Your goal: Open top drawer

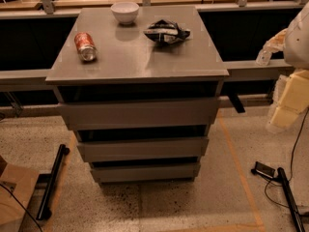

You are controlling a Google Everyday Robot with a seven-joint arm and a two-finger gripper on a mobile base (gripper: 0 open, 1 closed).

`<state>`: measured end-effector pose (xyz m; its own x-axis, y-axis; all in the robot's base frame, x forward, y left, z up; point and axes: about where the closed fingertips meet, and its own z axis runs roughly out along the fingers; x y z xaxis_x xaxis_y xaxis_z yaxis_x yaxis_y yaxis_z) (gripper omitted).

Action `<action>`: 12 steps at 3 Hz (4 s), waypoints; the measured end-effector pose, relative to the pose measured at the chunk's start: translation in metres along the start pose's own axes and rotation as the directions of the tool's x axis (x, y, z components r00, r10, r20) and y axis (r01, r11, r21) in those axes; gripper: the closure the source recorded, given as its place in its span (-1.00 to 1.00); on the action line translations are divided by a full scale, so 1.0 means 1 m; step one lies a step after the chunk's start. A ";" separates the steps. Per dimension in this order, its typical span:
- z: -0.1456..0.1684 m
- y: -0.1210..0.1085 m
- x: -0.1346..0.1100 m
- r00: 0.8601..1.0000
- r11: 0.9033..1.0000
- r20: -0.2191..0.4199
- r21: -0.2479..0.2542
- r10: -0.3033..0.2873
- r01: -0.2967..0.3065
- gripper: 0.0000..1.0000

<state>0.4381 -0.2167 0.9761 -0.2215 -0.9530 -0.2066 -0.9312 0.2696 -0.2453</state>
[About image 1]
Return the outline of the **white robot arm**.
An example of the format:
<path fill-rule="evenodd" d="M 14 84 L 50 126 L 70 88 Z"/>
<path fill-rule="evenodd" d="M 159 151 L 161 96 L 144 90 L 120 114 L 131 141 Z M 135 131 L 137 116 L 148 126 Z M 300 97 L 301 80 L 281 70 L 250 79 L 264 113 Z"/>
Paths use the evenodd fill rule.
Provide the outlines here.
<path fill-rule="evenodd" d="M 309 3 L 286 29 L 264 44 L 260 55 L 269 59 L 278 51 L 283 52 L 285 62 L 295 71 L 276 82 L 274 105 L 267 122 L 267 130 L 273 133 L 287 130 L 309 107 Z"/>

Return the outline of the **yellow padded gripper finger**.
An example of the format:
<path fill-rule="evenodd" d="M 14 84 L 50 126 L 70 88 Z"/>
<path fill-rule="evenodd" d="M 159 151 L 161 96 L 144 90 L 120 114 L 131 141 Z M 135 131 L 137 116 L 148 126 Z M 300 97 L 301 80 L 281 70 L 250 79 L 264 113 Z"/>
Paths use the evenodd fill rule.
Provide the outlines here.
<path fill-rule="evenodd" d="M 272 133 L 286 131 L 309 107 L 309 71 L 280 75 L 273 91 L 266 128 Z"/>
<path fill-rule="evenodd" d="M 265 42 L 263 50 L 276 53 L 283 50 L 287 29 L 283 29 Z"/>

